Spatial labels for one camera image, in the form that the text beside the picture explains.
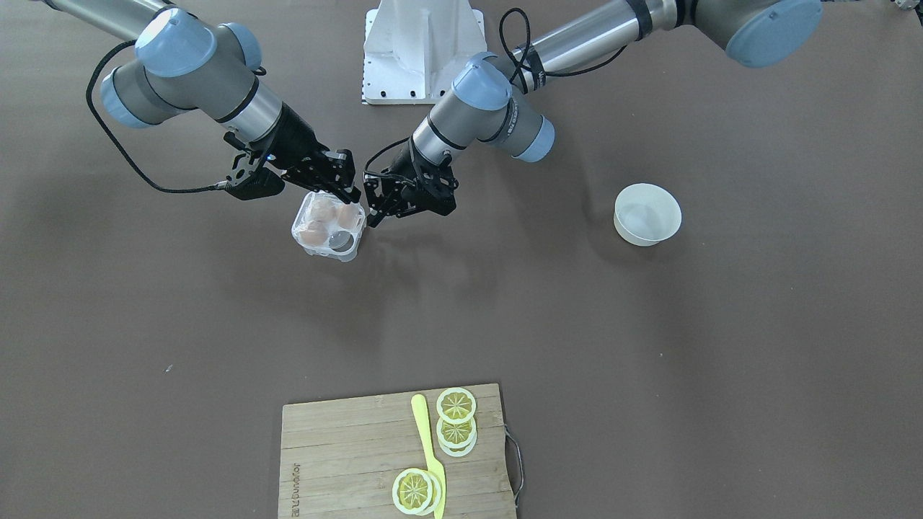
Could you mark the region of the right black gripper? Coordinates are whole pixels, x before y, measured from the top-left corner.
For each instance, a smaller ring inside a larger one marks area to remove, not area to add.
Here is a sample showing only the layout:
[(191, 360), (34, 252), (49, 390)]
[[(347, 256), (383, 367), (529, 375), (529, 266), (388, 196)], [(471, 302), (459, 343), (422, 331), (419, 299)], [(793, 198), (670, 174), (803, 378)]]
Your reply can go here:
[(284, 103), (274, 127), (276, 141), (268, 160), (283, 171), (285, 181), (313, 192), (329, 192), (344, 204), (359, 203), (355, 161), (350, 150), (330, 150), (317, 141), (313, 129)]

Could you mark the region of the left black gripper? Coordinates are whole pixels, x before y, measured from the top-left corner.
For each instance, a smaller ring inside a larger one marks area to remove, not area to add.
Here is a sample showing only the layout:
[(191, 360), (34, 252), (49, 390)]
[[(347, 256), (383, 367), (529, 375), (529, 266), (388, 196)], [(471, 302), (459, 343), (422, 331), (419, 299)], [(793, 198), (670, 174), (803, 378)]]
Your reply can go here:
[(459, 186), (452, 174), (451, 154), (445, 152), (432, 164), (409, 138), (395, 141), (381, 152), (396, 146), (401, 146), (401, 152), (380, 172), (380, 206), (369, 207), (367, 227), (378, 227), (386, 217), (403, 218), (420, 211), (448, 216), (457, 208), (454, 191)]

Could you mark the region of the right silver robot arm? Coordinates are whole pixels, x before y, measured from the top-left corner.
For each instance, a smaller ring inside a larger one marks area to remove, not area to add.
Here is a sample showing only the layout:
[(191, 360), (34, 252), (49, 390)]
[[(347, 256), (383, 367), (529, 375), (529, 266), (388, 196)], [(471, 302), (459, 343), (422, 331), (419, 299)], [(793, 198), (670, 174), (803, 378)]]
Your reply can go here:
[(349, 150), (330, 150), (260, 78), (260, 44), (237, 23), (211, 25), (168, 1), (50, 1), (49, 6), (120, 39), (135, 59), (90, 76), (85, 97), (100, 86), (103, 106), (130, 128), (151, 128), (175, 115), (200, 110), (224, 127), (238, 151), (233, 171), (205, 191), (240, 200), (275, 196), (291, 183), (357, 203), (355, 162)]

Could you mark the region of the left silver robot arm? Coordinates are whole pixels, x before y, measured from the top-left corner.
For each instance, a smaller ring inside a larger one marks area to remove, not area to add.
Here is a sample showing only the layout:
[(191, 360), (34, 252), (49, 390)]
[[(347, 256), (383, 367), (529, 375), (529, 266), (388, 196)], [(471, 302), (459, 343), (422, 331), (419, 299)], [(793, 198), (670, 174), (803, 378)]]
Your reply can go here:
[(474, 142), (524, 162), (546, 157), (556, 129), (526, 95), (547, 80), (602, 68), (630, 44), (683, 25), (735, 62), (765, 68), (795, 52), (821, 16), (820, 1), (611, 1), (501, 55), (476, 53), (418, 128), (397, 141), (389, 167), (366, 171), (367, 226), (424, 211), (448, 216), (457, 206), (453, 161)]

